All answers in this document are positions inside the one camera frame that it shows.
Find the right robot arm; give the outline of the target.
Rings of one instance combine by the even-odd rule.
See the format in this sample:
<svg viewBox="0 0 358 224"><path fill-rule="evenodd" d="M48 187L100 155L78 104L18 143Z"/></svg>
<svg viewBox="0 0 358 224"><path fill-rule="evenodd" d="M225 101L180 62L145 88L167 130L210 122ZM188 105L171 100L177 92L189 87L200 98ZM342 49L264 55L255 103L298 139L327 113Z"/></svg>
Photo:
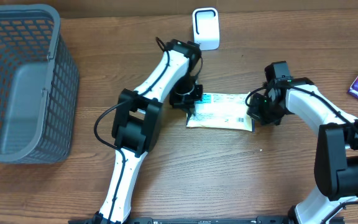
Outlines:
<svg viewBox="0 0 358 224"><path fill-rule="evenodd" d="M286 61L264 69L266 81L245 99L247 114L262 125L285 115L301 118L317 135L315 188L276 223L344 223L336 215L358 205L358 118L330 102L309 78L294 78Z"/></svg>

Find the yellow snack chip bag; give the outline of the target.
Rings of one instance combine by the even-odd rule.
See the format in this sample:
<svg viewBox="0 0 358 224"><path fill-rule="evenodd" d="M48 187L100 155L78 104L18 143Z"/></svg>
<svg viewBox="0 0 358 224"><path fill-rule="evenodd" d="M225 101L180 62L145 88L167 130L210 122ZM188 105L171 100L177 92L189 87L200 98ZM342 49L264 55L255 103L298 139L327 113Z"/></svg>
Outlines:
<svg viewBox="0 0 358 224"><path fill-rule="evenodd" d="M247 114L246 94L203 93L195 102L194 114L188 117L187 128L238 129L254 132L254 122Z"/></svg>

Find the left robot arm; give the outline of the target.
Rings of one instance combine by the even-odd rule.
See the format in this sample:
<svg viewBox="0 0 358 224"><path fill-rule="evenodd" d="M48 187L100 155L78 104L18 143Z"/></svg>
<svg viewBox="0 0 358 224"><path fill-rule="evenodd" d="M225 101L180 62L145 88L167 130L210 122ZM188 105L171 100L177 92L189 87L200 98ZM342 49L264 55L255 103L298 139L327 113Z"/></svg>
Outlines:
<svg viewBox="0 0 358 224"><path fill-rule="evenodd" d="M176 39L156 42L163 56L155 70L134 90L123 89L117 104L97 119L115 113L111 133L114 143L97 137L115 150L115 162L106 199L89 223L126 222L141 164L160 134L164 101L191 116L195 103L202 99L198 76L191 75L196 65L203 64L200 45Z"/></svg>

